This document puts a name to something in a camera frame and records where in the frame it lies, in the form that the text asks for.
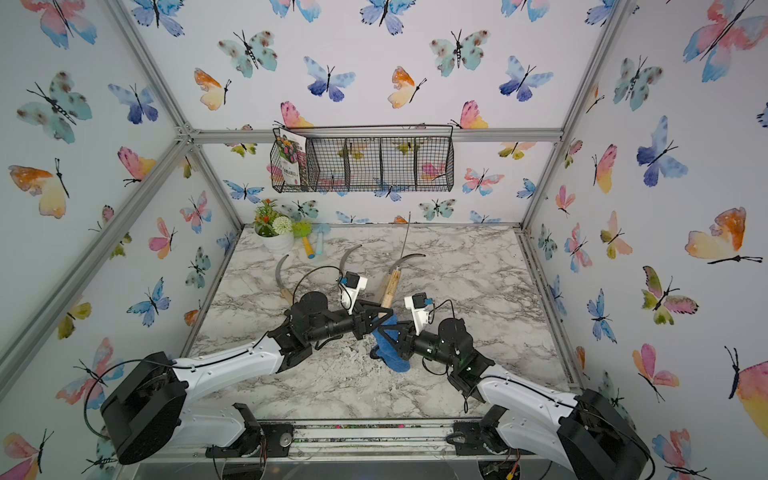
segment pink butterfly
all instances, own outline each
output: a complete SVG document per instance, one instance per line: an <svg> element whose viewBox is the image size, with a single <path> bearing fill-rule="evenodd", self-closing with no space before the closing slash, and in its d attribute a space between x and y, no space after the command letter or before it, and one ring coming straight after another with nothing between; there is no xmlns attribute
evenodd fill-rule
<svg viewBox="0 0 768 480"><path fill-rule="evenodd" d="M104 372L109 370L113 365L122 362L122 359L116 359L110 362L114 349L109 343L109 338L105 338L101 341L101 345L96 349L96 355L94 355L93 368L89 369L85 364L80 361L82 366L76 366L76 369L84 370L87 375L80 377L74 382L70 382L63 389L59 390L56 394L57 399L64 399L69 405L74 405L83 396L83 393L88 393L88 390L93 386L91 396L88 398L88 408L98 409L106 399L104 397L104 382L109 380L119 379L123 376L123 366L120 365L116 369L110 371L107 375L101 377L100 382L96 382L96 378L104 375Z"/></svg>
<svg viewBox="0 0 768 480"><path fill-rule="evenodd" d="M208 205L208 198L205 196L205 190L203 190L203 193L197 198L197 204L194 203L192 197L190 197L190 202L192 202L192 208L185 207L179 211L184 217L184 221L192 222L192 231L200 233L203 231L203 220L210 222L210 218L213 216L213 212L205 207Z"/></svg>
<svg viewBox="0 0 768 480"><path fill-rule="evenodd" d="M73 32L93 45L96 43L96 27L78 12L85 8L83 0L22 0L22 6L30 12L43 11L40 29L53 45L69 49L69 37Z"/></svg>
<svg viewBox="0 0 768 480"><path fill-rule="evenodd" d="M157 219L157 229L160 231L162 237L152 237L149 239L149 249L153 252L157 252L157 258L162 260L168 256L170 252L170 244L174 241L174 235L176 229L168 234L168 228L165 226L165 221L162 218Z"/></svg>
<svg viewBox="0 0 768 480"><path fill-rule="evenodd" d="M35 480L38 476L38 472L42 473L42 467L40 461L43 457L43 445L51 438L48 435L48 430L43 432L43 440L40 442L38 448L29 445L24 437L18 433L10 433L3 439L3 446L5 447L5 454L11 458L26 458L23 462L19 463L15 467L8 470L6 473L0 474L0 480Z"/></svg>
<svg viewBox="0 0 768 480"><path fill-rule="evenodd" d="M568 210L566 209L574 203L574 200L576 200L576 194L570 194L568 198L565 197L565 185L560 186L560 193L554 198L554 202L558 205L558 210L563 210L566 217L568 216Z"/></svg>
<svg viewBox="0 0 768 480"><path fill-rule="evenodd" d="M483 170L482 175L478 175L476 171L468 168L464 179L469 181L464 184L464 187L462 187L464 193L470 194L475 190L479 190L480 194L484 197L485 195L489 195L491 192L493 192L493 187L491 187L491 185L497 184L499 181L501 181L501 179L504 178L504 175L486 176L485 174L487 173L488 170Z"/></svg>
<svg viewBox="0 0 768 480"><path fill-rule="evenodd" d="M657 402L659 402L659 399L664 400L664 397L661 396L656 385L680 386L680 380L676 375L669 373L667 370L662 370L654 375L656 369L656 349L653 346L644 343L641 352L638 352L637 350L632 352L634 365L640 370L638 375L643 377L645 381L648 382L648 385L654 389Z"/></svg>

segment orange butterfly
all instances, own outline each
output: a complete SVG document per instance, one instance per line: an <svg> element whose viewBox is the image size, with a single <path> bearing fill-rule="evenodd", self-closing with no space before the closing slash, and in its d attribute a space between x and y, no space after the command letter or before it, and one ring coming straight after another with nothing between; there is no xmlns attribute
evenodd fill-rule
<svg viewBox="0 0 768 480"><path fill-rule="evenodd" d="M218 110L221 105L227 104L227 90L230 89L231 80L227 80L227 84L222 88L219 82L199 68L194 69L194 80L201 90L207 92L200 97L200 101L208 110Z"/></svg>
<svg viewBox="0 0 768 480"><path fill-rule="evenodd" d="M425 81L427 81L426 78L417 85L407 71L403 70L402 67L396 68L392 73L392 83L395 84L397 91L387 97L392 108L401 108L411 103Z"/></svg>
<svg viewBox="0 0 768 480"><path fill-rule="evenodd" d="M28 191L31 195L42 195L40 197L40 214L51 215L54 218L62 218L67 210L66 199L69 198L67 187L64 186L61 172L58 170L60 160L55 159L56 177L54 179L51 172L38 170L31 167L19 167L11 165L8 169L11 171L11 178L16 187L22 191Z"/></svg>

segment black wire basket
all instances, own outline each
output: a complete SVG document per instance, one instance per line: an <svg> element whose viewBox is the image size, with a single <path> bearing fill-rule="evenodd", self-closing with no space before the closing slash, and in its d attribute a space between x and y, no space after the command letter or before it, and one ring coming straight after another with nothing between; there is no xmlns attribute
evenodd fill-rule
<svg viewBox="0 0 768 480"><path fill-rule="evenodd" d="M280 147L270 152L272 187L294 192L447 192L453 188L453 127L383 125L290 130L306 137L300 184L282 175ZM279 138L279 129L274 129Z"/></svg>

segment white marble surface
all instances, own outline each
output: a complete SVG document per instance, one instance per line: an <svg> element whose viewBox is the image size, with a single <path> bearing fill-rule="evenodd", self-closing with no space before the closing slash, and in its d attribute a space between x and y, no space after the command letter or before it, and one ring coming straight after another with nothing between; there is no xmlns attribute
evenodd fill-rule
<svg viewBox="0 0 768 480"><path fill-rule="evenodd" d="M308 260L301 242L283 264L283 282L293 289L301 276L319 265L339 265L346 249L362 244L347 260L346 270L369 278L362 297L378 301L382 281L399 258L405 226L338 227L326 235L326 252ZM545 323L538 294L531 285L511 227L413 225L407 253L426 258L408 260L402 269L398 299L400 319L411 318L402 297L427 292L439 304L452 299L456 316L466 321L475 347L506 369L527 379L567 389L565 375ZM259 339L283 321L287 303L274 278L277 259L252 230L243 232L213 305L191 354L212 353ZM334 284L337 272L324 269L302 283L297 297L324 292L329 308L340 308ZM436 332L450 307L438 310L428 326ZM314 352L297 367L222 389L200 402L206 405L248 404L259 419L364 419L398 417L480 416L488 409L474 399L463 412L464 399L444 376L426 372L421 358L411 358L407 373L394 373L368 351L376 341L355 341L351 334ZM434 372L444 367L428 362Z"/></svg>

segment tool handle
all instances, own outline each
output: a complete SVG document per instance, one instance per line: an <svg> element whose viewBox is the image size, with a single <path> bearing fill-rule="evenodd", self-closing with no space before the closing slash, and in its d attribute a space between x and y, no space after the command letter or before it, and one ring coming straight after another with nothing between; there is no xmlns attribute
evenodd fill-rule
<svg viewBox="0 0 768 480"><path fill-rule="evenodd" d="M306 237L301 237L301 240L304 240L304 250L306 251L306 257L315 258L315 251L312 250L312 245L310 245L309 239Z"/></svg>

